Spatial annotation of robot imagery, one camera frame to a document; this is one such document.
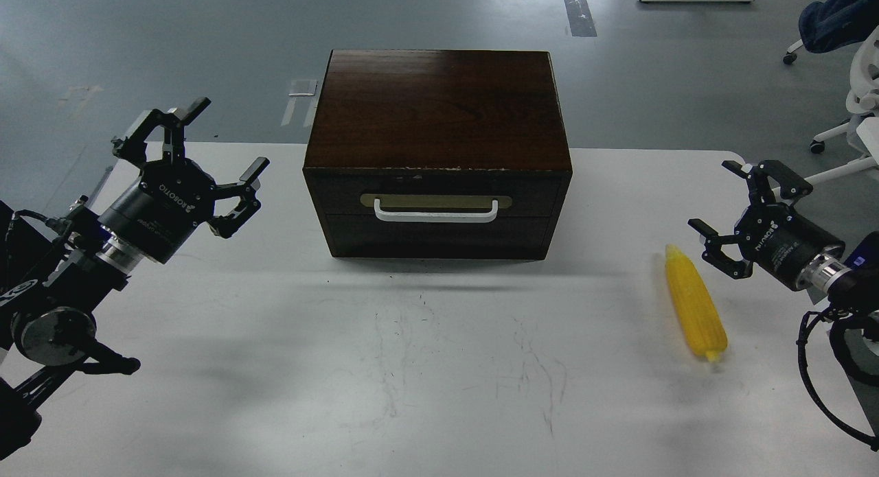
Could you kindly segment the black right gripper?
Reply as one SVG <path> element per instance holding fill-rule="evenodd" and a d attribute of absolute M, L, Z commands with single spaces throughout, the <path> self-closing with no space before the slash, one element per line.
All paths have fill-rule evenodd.
<path fill-rule="evenodd" d="M 728 160 L 721 166 L 745 180 L 750 206 L 731 235 L 717 233 L 699 218 L 688 220 L 688 226 L 704 239 L 704 261 L 733 279 L 750 277 L 754 263 L 789 290 L 805 290 L 812 286 L 808 268 L 817 256 L 841 258 L 843 240 L 793 208 L 813 192 L 814 186 L 807 180 L 778 160 L 757 165 Z M 733 260 L 726 255 L 722 247 L 727 245 L 739 245 L 744 259 Z"/>

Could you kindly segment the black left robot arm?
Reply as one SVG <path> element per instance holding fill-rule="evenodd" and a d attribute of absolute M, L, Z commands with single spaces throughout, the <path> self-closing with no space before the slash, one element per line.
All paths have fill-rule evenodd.
<path fill-rule="evenodd" d="M 18 386 L 2 383 L 2 457 L 31 442 L 38 408 L 74 373 L 132 375 L 137 358 L 97 340 L 93 313 L 122 290 L 144 259 L 165 264 L 200 224 L 231 237 L 260 210 L 258 157 L 238 182 L 218 184 L 185 154 L 185 128 L 210 104 L 148 109 L 113 154 L 137 167 L 135 182 L 101 214 L 81 196 L 63 216 L 2 205 L 2 353 L 40 365 Z"/>

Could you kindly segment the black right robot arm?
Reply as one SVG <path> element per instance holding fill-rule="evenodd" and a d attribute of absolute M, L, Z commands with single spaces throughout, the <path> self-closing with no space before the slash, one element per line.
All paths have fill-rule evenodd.
<path fill-rule="evenodd" d="M 757 165 L 728 160 L 722 166 L 745 180 L 749 205 L 729 235 L 698 218 L 688 220 L 703 236 L 704 261 L 733 279 L 750 277 L 757 264 L 789 290 L 820 290 L 837 310 L 856 317 L 877 312 L 876 268 L 839 261 L 842 240 L 795 211 L 795 203 L 813 192 L 812 184 L 778 160 Z"/>

